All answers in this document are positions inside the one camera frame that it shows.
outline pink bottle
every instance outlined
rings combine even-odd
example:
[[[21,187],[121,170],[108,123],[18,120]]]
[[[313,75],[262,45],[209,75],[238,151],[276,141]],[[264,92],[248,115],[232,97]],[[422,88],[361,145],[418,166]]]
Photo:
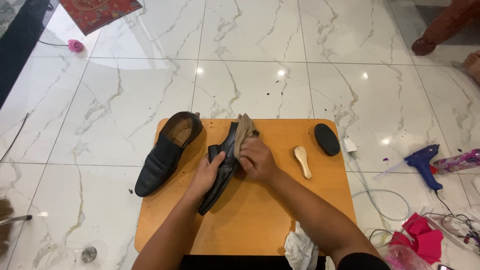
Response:
[[[432,166],[440,174],[478,167],[480,166],[480,149],[473,149],[458,156],[436,160]]]

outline wooden furniture leg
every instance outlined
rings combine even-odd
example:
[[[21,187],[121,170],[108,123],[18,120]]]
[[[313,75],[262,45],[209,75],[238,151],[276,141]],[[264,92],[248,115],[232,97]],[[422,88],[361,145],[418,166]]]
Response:
[[[412,44],[416,55],[427,55],[438,44],[458,33],[473,17],[480,15],[480,0],[452,0],[444,12]]]

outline red patterned mat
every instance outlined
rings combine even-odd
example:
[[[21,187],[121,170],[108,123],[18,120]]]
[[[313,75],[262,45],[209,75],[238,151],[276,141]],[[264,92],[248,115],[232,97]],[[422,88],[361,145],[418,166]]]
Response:
[[[84,35],[142,7],[137,0],[60,0],[60,4]]]

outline wooden brush handle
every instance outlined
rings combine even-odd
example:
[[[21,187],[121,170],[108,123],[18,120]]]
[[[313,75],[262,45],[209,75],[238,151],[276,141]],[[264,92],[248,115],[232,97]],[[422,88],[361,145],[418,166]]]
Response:
[[[312,177],[312,173],[308,168],[307,151],[305,150],[305,148],[301,146],[295,147],[293,149],[293,156],[300,162],[300,165],[302,166],[303,177],[305,177],[306,179],[310,179]]]

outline hand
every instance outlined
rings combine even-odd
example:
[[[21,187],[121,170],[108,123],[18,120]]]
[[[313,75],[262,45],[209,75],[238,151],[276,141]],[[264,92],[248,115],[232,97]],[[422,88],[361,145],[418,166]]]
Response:
[[[212,163],[208,161],[208,154],[205,154],[198,164],[198,168],[195,171],[192,182],[190,182],[190,185],[188,186],[187,192],[192,192],[199,197],[203,197],[213,186],[218,166],[224,159],[224,151],[214,157]]]
[[[259,138],[246,138],[240,146],[240,156],[243,169],[251,178],[260,182],[268,183],[281,172],[272,151]]]

